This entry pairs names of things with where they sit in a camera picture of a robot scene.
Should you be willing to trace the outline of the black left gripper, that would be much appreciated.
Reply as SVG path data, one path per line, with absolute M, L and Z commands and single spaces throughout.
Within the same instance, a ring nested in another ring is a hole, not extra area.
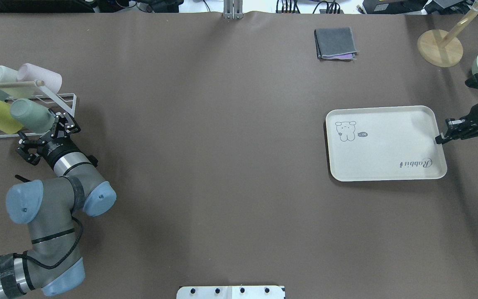
M 81 152 L 70 138 L 71 134 L 77 134 L 80 131 L 81 127 L 74 117 L 68 112 L 61 112 L 54 118 L 51 135 L 42 136 L 38 140 L 30 140 L 24 132 L 17 132 L 20 140 L 16 152 L 31 165 L 37 165 L 43 157 L 53 168 L 64 155 Z M 40 155 L 29 152 L 31 149 L 38 150 L 38 148 L 40 148 Z

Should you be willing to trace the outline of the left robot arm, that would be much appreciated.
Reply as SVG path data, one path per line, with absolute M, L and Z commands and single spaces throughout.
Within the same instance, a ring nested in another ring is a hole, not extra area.
M 74 117 L 57 113 L 51 128 L 37 140 L 19 131 L 16 151 L 28 163 L 45 159 L 55 178 L 26 181 L 6 194 L 6 211 L 14 223 L 28 226 L 32 248 L 0 255 L 0 299 L 16 299 L 39 289 L 47 297 L 72 290 L 85 279 L 78 243 L 82 223 L 74 214 L 99 216 L 117 195 L 96 169 L 97 160 L 71 140 L 80 132 Z

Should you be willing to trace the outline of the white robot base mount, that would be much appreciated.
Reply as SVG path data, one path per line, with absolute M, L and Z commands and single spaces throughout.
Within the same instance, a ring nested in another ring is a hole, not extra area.
M 177 299 L 285 299 L 284 286 L 235 285 L 235 286 L 184 286 L 176 294 Z

